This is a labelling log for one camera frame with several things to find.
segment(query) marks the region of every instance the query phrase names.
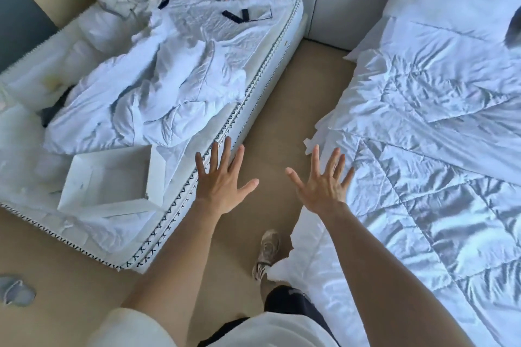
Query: shirt sleeve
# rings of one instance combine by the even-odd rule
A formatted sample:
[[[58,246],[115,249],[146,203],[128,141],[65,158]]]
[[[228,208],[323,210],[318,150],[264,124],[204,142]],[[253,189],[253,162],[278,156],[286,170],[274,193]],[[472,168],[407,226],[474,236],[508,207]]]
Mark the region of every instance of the shirt sleeve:
[[[170,335],[153,318],[132,309],[109,313],[87,342],[87,347],[176,347]]]

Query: right arm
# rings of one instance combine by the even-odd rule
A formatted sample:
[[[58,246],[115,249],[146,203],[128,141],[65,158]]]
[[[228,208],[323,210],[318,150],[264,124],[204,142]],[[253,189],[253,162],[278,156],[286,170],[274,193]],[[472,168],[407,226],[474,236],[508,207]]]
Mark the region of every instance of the right arm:
[[[320,173],[318,146],[304,184],[286,173],[298,197],[326,226],[360,313],[371,347],[471,347],[473,344],[443,305],[350,212],[345,203],[354,169],[340,181],[345,155],[333,152]]]

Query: hand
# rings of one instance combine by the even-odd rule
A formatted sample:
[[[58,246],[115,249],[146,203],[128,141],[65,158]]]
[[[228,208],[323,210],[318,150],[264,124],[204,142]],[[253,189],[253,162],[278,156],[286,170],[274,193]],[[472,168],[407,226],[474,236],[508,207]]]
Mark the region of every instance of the hand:
[[[229,165],[230,161],[231,139],[226,137],[225,148],[221,157],[220,165],[218,165],[219,146],[217,142],[212,144],[212,153],[210,155],[210,170],[208,173],[204,170],[203,157],[201,153],[196,153],[195,164],[199,173],[199,183],[195,195],[196,203],[207,206],[209,212],[218,218],[230,212],[246,196],[253,192],[259,184],[258,179],[253,179],[241,189],[237,189],[237,179],[244,157],[244,146],[241,145],[237,150],[235,159]]]
[[[345,155],[340,155],[340,148],[335,148],[326,165],[324,174],[321,175],[318,146],[315,146],[311,154],[311,173],[307,184],[304,184],[296,171],[290,167],[286,169],[286,174],[295,184],[298,198],[304,206],[309,211],[322,217],[322,215],[332,212],[339,202],[345,204],[345,196],[355,174],[355,169],[352,167],[345,179],[340,182],[344,166]]]

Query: left arm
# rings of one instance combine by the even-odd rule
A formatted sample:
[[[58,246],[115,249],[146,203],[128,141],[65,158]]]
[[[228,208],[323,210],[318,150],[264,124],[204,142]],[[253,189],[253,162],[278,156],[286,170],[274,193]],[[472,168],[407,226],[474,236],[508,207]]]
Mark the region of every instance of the left arm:
[[[195,201],[158,258],[122,305],[156,320],[178,347],[186,344],[188,326],[217,222],[222,214],[241,203],[259,183],[257,179],[251,180],[237,189],[244,146],[239,147],[231,164],[230,149],[231,139],[227,137],[218,165],[218,145],[212,145],[208,173],[204,170],[201,154],[196,154],[199,183]]]

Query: beige floor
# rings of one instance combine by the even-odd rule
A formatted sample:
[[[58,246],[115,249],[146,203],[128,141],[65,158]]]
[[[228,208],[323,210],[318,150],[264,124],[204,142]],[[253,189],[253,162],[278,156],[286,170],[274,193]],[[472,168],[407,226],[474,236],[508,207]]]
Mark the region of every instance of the beige floor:
[[[344,54],[303,41],[246,138],[241,180],[256,177],[260,185],[219,222],[189,345],[238,314],[262,310],[250,278],[259,239],[276,228],[284,235],[283,251],[290,248],[301,206],[284,168],[308,173],[302,141],[313,135],[316,121],[335,106],[351,79],[354,65],[341,59]],[[21,274],[38,292],[29,308],[0,306],[0,344],[9,347],[82,345],[139,278],[106,268],[3,210],[0,273]]]

